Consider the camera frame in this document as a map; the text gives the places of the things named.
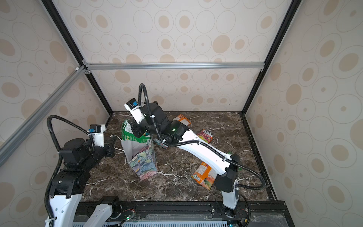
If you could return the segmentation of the white paper bag colourful print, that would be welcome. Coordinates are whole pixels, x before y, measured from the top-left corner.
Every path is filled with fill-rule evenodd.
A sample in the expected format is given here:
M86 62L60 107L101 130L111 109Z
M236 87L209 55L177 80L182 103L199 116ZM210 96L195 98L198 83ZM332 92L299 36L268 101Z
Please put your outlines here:
M156 175L157 162L151 135L146 132L137 138L133 134L131 125L127 120L122 124L121 133L122 147L127 163L140 180L145 180Z

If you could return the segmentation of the red yellow Fox's fruits packet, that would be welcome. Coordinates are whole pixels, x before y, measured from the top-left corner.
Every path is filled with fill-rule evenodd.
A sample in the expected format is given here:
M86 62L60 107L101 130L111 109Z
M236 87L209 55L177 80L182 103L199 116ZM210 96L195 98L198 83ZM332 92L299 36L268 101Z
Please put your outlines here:
M213 134L208 130L202 130L200 131L197 136L205 141L206 143L211 143L213 140Z

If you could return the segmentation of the large orange snack packet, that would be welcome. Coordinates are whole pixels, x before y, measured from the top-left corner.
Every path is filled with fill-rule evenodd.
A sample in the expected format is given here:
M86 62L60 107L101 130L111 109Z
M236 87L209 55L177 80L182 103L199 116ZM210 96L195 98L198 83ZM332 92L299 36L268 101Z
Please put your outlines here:
M216 177L217 172L205 162L202 162L197 170L192 174L192 179L208 190L211 190Z

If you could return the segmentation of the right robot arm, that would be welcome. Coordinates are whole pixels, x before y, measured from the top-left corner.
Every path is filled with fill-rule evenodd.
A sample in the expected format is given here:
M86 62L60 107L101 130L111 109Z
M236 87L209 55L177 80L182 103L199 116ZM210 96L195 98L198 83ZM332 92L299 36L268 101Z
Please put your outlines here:
M150 102L147 88L139 85L138 99L131 99L125 104L131 113L129 120L132 133L139 138L145 133L156 135L168 147L178 147L185 150L208 164L217 173L215 187L221 191L223 205L234 210L237 206L239 195L238 188L262 190L266 186L264 178L255 171L242 166L238 155L226 154L198 137L187 125L173 120L170 121L158 102ZM241 168L260 180L260 185L249 186L238 184L238 169Z

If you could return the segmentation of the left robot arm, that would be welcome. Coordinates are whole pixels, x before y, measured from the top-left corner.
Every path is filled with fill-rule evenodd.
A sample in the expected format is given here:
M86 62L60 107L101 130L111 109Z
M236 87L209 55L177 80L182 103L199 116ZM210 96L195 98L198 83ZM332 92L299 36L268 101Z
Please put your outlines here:
M53 119L73 126L85 133L88 138L72 139L61 147L53 129ZM44 205L48 214L45 225L71 227L90 178L90 171L104 157L114 157L114 145L117 139L104 138L106 131L104 124L91 124L86 130L57 115L50 115L46 122L59 158L44 195Z

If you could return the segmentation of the teal red Fox's packet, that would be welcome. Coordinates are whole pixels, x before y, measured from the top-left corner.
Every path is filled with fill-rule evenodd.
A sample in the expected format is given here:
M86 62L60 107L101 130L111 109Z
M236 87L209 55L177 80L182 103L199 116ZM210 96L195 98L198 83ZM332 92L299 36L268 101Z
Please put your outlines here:
M162 141L160 141L159 139L153 139L153 142L156 143L157 145L161 146L164 149L167 149L168 146L165 145Z

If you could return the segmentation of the diagonal aluminium frame bar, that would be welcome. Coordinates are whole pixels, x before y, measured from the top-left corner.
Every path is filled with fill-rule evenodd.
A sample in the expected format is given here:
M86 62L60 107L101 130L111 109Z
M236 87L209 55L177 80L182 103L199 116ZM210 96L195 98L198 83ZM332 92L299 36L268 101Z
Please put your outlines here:
M39 123L47 116L53 107L59 102L70 87L85 74L86 67L78 66L61 85L24 121L20 127L10 135L1 146L1 166L6 163L9 157L18 149L22 142L36 128Z

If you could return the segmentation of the horizontal aluminium frame bar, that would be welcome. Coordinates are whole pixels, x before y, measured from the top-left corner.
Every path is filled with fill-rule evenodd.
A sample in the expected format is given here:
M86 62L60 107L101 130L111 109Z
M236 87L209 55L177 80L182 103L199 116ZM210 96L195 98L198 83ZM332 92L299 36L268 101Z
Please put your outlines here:
M90 70L263 69L263 62L85 63Z

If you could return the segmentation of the left black frame post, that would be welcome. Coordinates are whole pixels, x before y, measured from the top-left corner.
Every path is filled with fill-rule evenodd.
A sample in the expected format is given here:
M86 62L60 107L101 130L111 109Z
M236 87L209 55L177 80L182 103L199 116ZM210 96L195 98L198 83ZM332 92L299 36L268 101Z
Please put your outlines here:
M113 110L109 104L109 102L106 100L105 95L101 91L101 88L96 81L95 77L93 76L91 70L88 69L88 67L85 65L84 57L79 50L75 40L73 39L70 31L68 30L66 24L64 23L63 19L61 18L61 15L59 14L58 10L56 9L55 4L53 1L49 0L41 0L41 3L44 5L45 10L48 12L49 16L51 17L52 21L54 22L55 26L57 27L58 31L60 32L62 38L64 39L65 43L67 44L68 48L70 49L72 55L75 57L77 63L80 66L84 66L86 68L86 77L97 94L98 98L100 99L101 103L103 104L105 110L109 115L113 114Z

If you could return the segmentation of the black frame post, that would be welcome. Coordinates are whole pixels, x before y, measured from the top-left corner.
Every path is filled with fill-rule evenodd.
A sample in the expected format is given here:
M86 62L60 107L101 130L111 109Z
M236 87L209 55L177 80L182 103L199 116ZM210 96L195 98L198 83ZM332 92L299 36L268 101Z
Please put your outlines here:
M100 99L101 103L103 104L105 110L109 115L113 114L113 110L109 104L109 102L106 100L105 95L101 91L101 88L96 81L95 77L93 76L91 70L88 69L88 67L85 65L84 57L79 50L75 40L73 39L70 31L68 30L66 24L64 23L63 19L61 18L61 15L59 14L58 10L56 9L55 4L53 1L49 0L41 0L41 3L44 5L45 10L48 12L49 16L51 17L52 21L54 22L55 26L57 27L58 31L60 32L62 38L64 39L65 43L67 44L68 48L70 49L72 55L75 57L77 63L80 66L84 66L86 68L86 77L97 94L98 98Z
M287 30L289 29L290 24L292 23L292 20L296 14L296 12L298 11L298 8L300 7L302 0L293 0L291 1L291 4L282 20L282 24L279 27L279 30L277 32L277 35L272 43L272 46L267 54L267 57L264 61L265 65L264 68L262 69L262 71L258 74L256 81L254 82L254 85L251 89L251 92L247 98L247 101L241 111L241 116L245 116L255 95L257 94L257 91L267 73L267 70L269 69L272 61L275 58L275 55L283 41L284 36L287 33Z

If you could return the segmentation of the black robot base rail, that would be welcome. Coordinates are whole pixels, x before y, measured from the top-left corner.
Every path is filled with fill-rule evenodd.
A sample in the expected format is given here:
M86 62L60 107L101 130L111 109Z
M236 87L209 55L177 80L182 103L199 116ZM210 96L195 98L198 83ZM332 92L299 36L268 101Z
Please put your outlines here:
M293 227L282 201L245 201L227 211L220 201L121 202L122 212L104 227Z

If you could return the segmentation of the right black frame post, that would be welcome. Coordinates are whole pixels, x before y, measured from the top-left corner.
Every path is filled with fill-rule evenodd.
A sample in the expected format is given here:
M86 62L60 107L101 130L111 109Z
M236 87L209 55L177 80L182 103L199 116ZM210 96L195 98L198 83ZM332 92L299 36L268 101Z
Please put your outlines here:
M298 8L300 7L302 0L293 0L291 1L291 4L282 20L282 24L279 27L279 30L277 32L277 35L272 43L272 46L267 54L267 57L264 61L265 65L264 68L262 69L262 71L258 74L256 81L254 82L254 85L251 89L251 92L247 98L247 101L241 111L241 116L245 116L255 95L257 94L257 91L267 73L267 70L269 69L272 61L275 58L275 55L283 41L284 36L287 33L287 30L289 29L290 24L292 23L292 20L296 14L296 12L298 11Z

